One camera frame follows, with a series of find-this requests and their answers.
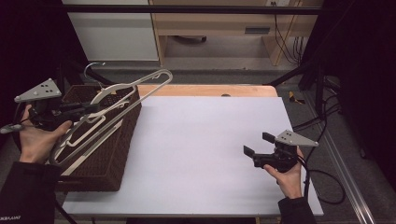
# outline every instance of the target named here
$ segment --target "person's right hand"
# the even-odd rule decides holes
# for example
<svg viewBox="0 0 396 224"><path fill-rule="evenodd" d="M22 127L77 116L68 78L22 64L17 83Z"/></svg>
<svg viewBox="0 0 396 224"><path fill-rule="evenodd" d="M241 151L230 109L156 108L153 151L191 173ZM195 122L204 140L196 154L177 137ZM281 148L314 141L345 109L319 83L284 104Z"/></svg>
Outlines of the person's right hand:
<svg viewBox="0 0 396 224"><path fill-rule="evenodd" d="M27 105L22 120L24 125L20 131L21 139L21 162L44 163L55 145L56 141L64 135L72 125L72 121L66 121L61 124L55 131L47 132L33 127L29 118L29 108Z"/></svg>
<svg viewBox="0 0 396 224"><path fill-rule="evenodd" d="M303 153L298 147L297 154L300 157L303 157ZM268 172L268 174L276 179L280 189L286 197L295 199L303 197L301 191L301 166L302 165L297 162L297 164L295 164L286 173L280 173L274 167L268 164L264 165L264 169Z"/></svg>

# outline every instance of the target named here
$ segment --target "black jacket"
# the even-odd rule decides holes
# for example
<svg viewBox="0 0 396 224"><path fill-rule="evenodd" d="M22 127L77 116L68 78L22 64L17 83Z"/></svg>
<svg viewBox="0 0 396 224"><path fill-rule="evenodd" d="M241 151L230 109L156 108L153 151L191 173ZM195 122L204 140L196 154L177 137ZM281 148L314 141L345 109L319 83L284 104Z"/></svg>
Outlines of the black jacket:
<svg viewBox="0 0 396 224"><path fill-rule="evenodd" d="M14 162L0 192L0 223L54 223L57 166ZM285 224L316 223L304 198L285 198L279 203Z"/></svg>

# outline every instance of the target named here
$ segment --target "wicker basket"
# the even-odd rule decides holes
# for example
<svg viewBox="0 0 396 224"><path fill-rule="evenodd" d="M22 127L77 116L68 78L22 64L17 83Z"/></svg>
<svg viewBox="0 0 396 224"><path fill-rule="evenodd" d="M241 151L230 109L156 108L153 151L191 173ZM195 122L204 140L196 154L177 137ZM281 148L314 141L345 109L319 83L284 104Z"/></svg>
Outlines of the wicker basket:
<svg viewBox="0 0 396 224"><path fill-rule="evenodd" d="M97 86L72 86L69 92L64 96L64 101L68 103L83 103L89 102L99 92L100 87ZM119 90L109 94L100 102L102 108L109 107L116 103L120 98L125 96L132 90ZM130 103L139 99L139 93L136 87L136 92L131 96ZM117 108L106 113L106 121L96 129L99 130L106 125L109 120L115 118L122 110L127 108ZM61 175L60 181L56 190L58 191L117 191L120 189L120 183L124 173L125 163L128 157L128 151L131 139L134 133L134 127L137 123L141 110L141 104L129 111L123 116L121 126L111 134L102 145L97 148L88 159L86 159L71 175ZM70 139L74 142L77 138L82 136L91 128L91 124L84 123L76 130ZM95 141L90 142L85 148L89 148ZM66 147L63 153L58 157L58 161L64 159L77 147ZM68 161L63 165L63 170L66 170L85 150L81 150L74 159Z"/></svg>

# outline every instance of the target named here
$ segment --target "person's left hand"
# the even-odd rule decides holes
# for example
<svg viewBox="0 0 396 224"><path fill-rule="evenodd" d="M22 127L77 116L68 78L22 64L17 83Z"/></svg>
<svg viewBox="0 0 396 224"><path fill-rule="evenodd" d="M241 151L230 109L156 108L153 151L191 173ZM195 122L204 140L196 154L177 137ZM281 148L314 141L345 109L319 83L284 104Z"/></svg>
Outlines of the person's left hand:
<svg viewBox="0 0 396 224"><path fill-rule="evenodd" d="M23 130L20 131L21 139L21 162L44 163L58 139L64 135L72 125L72 121L66 121L61 124L55 131L47 132L33 127L29 118L29 108L25 107L23 117Z"/></svg>

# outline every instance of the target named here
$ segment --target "white tabletop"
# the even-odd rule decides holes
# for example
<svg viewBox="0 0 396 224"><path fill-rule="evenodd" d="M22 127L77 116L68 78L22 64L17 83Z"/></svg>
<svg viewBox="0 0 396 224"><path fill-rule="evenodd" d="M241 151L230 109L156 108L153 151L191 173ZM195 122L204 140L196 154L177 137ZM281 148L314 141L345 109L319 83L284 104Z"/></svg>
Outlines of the white tabletop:
<svg viewBox="0 0 396 224"><path fill-rule="evenodd" d="M151 96L142 103L120 190L70 192L69 214L117 217L278 215L276 181L243 153L273 153L262 133L291 130L279 97ZM323 215L311 184L309 204Z"/></svg>

